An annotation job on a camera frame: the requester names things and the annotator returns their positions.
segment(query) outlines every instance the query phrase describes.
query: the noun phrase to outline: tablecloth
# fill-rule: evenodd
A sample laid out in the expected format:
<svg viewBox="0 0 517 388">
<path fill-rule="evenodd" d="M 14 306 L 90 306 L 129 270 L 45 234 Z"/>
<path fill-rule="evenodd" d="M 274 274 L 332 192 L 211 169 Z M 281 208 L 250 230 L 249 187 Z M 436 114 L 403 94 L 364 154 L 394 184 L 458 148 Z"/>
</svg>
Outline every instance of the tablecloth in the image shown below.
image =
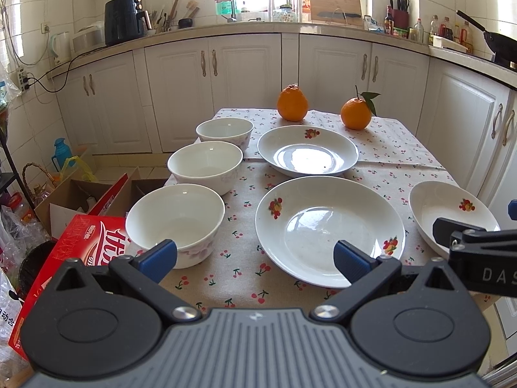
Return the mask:
<svg viewBox="0 0 517 388">
<path fill-rule="evenodd" d="M 418 233 L 409 208 L 409 193 L 425 180 L 456 183 L 399 121 L 374 117 L 366 129 L 353 131 L 345 128 L 339 115 L 318 111 L 309 111 L 299 123 L 289 123 L 276 110 L 267 109 L 223 109 L 215 116 L 220 117 L 246 118 L 255 128 L 244 152 L 239 179 L 222 197 L 226 216 L 214 241 L 215 250 L 194 267 L 172 270 L 161 282 L 203 313 L 212 307 L 301 307 L 309 311 L 339 291 L 295 279 L 278 268 L 260 246 L 254 223 L 257 205 L 271 188 L 290 179 L 269 166 L 257 151 L 260 136 L 278 126 L 319 126 L 350 138 L 359 148 L 359 161 L 343 177 L 373 189 L 400 215 L 406 231 L 400 261 L 423 265 L 438 256 Z M 166 185 L 174 183 L 171 176 Z M 493 298 L 475 295 L 481 309 L 493 304 Z"/>
</svg>

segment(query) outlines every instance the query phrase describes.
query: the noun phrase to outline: orange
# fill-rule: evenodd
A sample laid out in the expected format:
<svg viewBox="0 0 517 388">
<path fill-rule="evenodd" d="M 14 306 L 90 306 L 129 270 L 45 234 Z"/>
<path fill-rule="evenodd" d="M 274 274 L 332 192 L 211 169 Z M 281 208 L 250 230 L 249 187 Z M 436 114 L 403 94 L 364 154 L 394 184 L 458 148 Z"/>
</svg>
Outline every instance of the orange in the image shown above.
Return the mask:
<svg viewBox="0 0 517 388">
<path fill-rule="evenodd" d="M 280 92 L 278 114 L 287 121 L 301 121 L 307 115 L 309 102 L 297 85 L 289 85 Z"/>
<path fill-rule="evenodd" d="M 352 130 L 363 130 L 372 119 L 372 111 L 366 102 L 359 98 L 350 99 L 341 108 L 341 120 L 345 127 Z"/>
</svg>

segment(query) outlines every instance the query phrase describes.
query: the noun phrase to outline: metal screw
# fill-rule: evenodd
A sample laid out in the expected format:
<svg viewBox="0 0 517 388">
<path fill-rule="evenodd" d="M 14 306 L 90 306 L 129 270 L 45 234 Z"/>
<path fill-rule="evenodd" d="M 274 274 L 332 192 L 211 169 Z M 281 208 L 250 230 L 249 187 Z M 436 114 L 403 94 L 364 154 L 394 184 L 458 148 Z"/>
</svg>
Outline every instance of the metal screw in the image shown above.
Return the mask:
<svg viewBox="0 0 517 388">
<path fill-rule="evenodd" d="M 197 310 L 192 306 L 178 306 L 172 310 L 172 316 L 182 321 L 189 321 L 197 317 Z"/>
<path fill-rule="evenodd" d="M 334 305 L 319 305 L 313 310 L 318 318 L 335 318 L 339 315 L 339 309 Z"/>
</svg>

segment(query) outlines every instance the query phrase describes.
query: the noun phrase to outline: black air fryer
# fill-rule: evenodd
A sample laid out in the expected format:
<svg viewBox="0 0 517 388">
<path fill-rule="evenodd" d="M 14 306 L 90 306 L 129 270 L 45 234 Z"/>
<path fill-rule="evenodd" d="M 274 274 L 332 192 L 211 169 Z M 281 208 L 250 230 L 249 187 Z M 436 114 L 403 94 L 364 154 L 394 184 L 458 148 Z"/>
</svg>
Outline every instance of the black air fryer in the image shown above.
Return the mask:
<svg viewBox="0 0 517 388">
<path fill-rule="evenodd" d="M 111 0 L 106 3 L 104 35 L 106 46 L 120 44 L 145 35 L 144 22 L 151 29 L 147 10 L 141 0 Z"/>
</svg>

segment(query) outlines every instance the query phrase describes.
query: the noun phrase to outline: white bowl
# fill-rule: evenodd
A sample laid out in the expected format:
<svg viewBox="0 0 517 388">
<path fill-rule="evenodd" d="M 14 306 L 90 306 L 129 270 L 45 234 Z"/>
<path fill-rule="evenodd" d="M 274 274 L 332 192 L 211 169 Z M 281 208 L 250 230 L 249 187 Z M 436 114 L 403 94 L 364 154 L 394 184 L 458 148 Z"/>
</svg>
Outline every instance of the white bowl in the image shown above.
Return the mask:
<svg viewBox="0 0 517 388">
<path fill-rule="evenodd" d="M 487 231 L 500 230 L 490 210 L 474 195 L 456 185 L 440 181 L 424 181 L 409 194 L 409 208 L 418 232 L 439 255 L 448 258 L 449 248 L 436 243 L 433 224 L 438 217 L 473 224 Z"/>
<path fill-rule="evenodd" d="M 359 159 L 348 138 L 307 125 L 287 125 L 268 131 L 258 141 L 258 152 L 277 171 L 293 178 L 337 176 Z"/>
<path fill-rule="evenodd" d="M 275 264 L 323 287 L 350 286 L 334 266 L 339 240 L 373 258 L 386 253 L 399 259 L 405 243 L 404 225 L 389 202 L 362 184 L 331 176 L 292 179 L 271 189 L 257 207 L 255 229 Z"/>
<path fill-rule="evenodd" d="M 216 118 L 199 124 L 195 131 L 203 142 L 228 142 L 244 151 L 250 143 L 253 123 L 244 118 Z"/>
<path fill-rule="evenodd" d="M 130 240 L 144 250 L 164 239 L 173 240 L 178 248 L 174 268 L 186 268 L 212 253 L 224 213 L 223 200 L 210 188 L 169 185 L 136 202 L 126 218 L 126 231 Z"/>
<path fill-rule="evenodd" d="M 242 150 L 227 142 L 191 144 L 173 153 L 167 161 L 179 184 L 198 184 L 226 194 L 237 181 Z"/>
</svg>

